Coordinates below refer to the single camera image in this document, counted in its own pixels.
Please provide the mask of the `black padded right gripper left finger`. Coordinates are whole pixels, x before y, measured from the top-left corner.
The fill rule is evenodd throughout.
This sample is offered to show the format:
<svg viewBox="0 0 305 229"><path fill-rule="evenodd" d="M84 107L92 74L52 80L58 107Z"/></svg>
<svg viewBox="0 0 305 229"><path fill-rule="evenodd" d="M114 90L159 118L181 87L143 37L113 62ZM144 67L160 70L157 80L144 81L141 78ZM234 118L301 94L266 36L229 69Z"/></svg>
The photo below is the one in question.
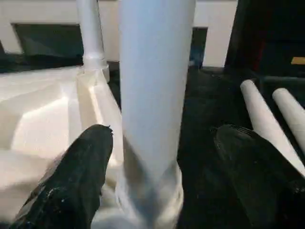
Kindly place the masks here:
<svg viewBox="0 0 305 229"><path fill-rule="evenodd" d="M110 127L83 131L47 170L14 219L16 229L89 229L113 149Z"/></svg>

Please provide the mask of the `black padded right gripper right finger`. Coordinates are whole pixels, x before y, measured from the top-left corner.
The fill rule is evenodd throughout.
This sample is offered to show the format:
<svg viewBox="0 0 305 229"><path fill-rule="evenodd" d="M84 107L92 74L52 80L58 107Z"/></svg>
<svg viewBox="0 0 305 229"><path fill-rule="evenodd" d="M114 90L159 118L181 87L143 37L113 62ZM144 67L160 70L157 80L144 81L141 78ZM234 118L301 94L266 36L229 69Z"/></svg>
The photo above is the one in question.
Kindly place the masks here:
<svg viewBox="0 0 305 229"><path fill-rule="evenodd" d="M242 126L223 125L214 143L254 229L305 227L305 178L268 140Z"/></svg>

